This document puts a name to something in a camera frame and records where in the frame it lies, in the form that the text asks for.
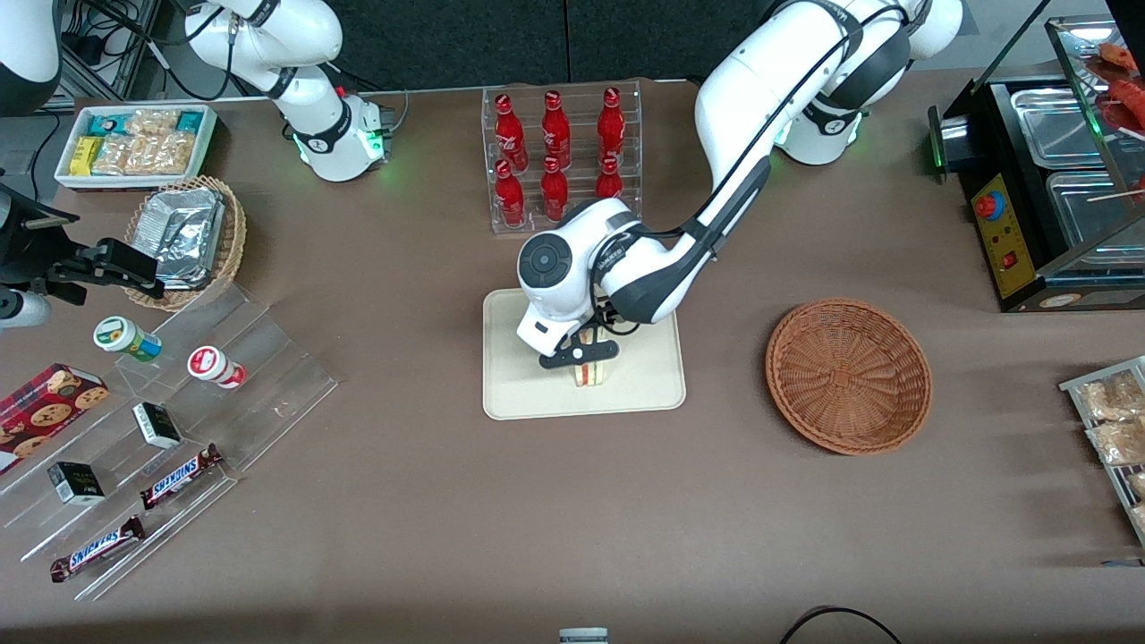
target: foil-wrapped food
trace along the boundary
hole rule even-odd
[[[143,204],[132,248],[157,260],[156,277],[167,290],[202,290],[211,282],[226,210],[211,188],[156,193]]]

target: coca-cola bottle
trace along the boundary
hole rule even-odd
[[[597,178],[597,196],[602,199],[619,197],[624,190],[624,181],[616,174],[616,159],[608,157],[600,165],[600,176]]]
[[[624,112],[621,111],[621,91],[615,87],[605,89],[605,109],[597,119],[597,134],[600,136],[600,163],[613,157],[616,165],[624,163]]]
[[[545,134],[545,154],[556,157],[561,170],[571,165],[571,129],[569,117],[561,109],[560,92],[545,92],[545,118],[540,119],[540,131]]]
[[[511,164],[518,174],[529,167],[529,152],[524,149],[524,128],[521,127],[521,119],[513,113],[513,101],[508,94],[498,94],[493,99],[497,105],[497,146],[502,155]]]
[[[524,226],[524,191],[521,190],[521,182],[513,176],[508,160],[497,159],[493,168],[497,172],[493,191],[497,193],[497,207],[502,211],[505,226],[520,228]]]
[[[545,217],[560,221],[564,206],[569,203],[569,182],[561,172],[556,157],[545,157],[545,175],[540,179],[540,191],[545,196]]]

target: brown table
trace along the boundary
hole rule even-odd
[[[1145,353],[1145,314],[996,312],[957,183],[923,171],[926,107],[965,80],[908,73],[829,167],[776,155],[679,309],[681,408],[508,423],[481,409],[481,301],[515,285],[521,242],[488,231],[480,92],[414,95],[394,160],[346,184],[269,103],[220,103],[205,172],[246,207],[239,282],[342,385],[98,602],[0,540],[0,641],[757,643],[835,603],[907,642],[1140,642],[1145,571],[1096,567],[1139,550],[1056,384]],[[695,88],[645,91],[647,220],[671,227],[709,190]],[[56,205],[94,242],[140,198]],[[772,327],[829,296],[927,353],[933,410],[897,453],[828,454],[765,391]],[[109,369],[89,338],[112,313],[160,321],[93,289],[0,336],[0,391],[53,361]]]

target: wicker basket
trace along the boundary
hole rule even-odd
[[[789,313],[764,359],[767,387],[803,435],[840,454],[891,451],[931,407],[931,374],[918,343],[890,315],[853,299]]]
[[[243,262],[243,244],[246,243],[246,215],[243,213],[243,204],[238,203],[235,193],[226,183],[211,176],[196,176],[187,181],[164,186],[158,191],[190,190],[192,188],[211,188],[227,201],[227,211],[223,213],[222,231],[219,234],[214,266],[211,267],[211,282],[207,285],[216,284],[220,281],[230,282],[238,274],[238,266]],[[135,209],[135,217],[127,225],[127,234],[124,236],[124,241],[128,244],[135,237],[135,227],[139,226],[142,212],[143,204],[141,203],[140,207]],[[167,291],[164,293],[163,299],[155,299],[139,291],[124,290],[127,291],[127,297],[140,306],[169,312],[183,308],[203,292],[202,289],[198,291]]]

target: red cookie box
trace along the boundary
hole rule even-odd
[[[108,398],[103,380],[53,364],[0,400],[0,474]]]

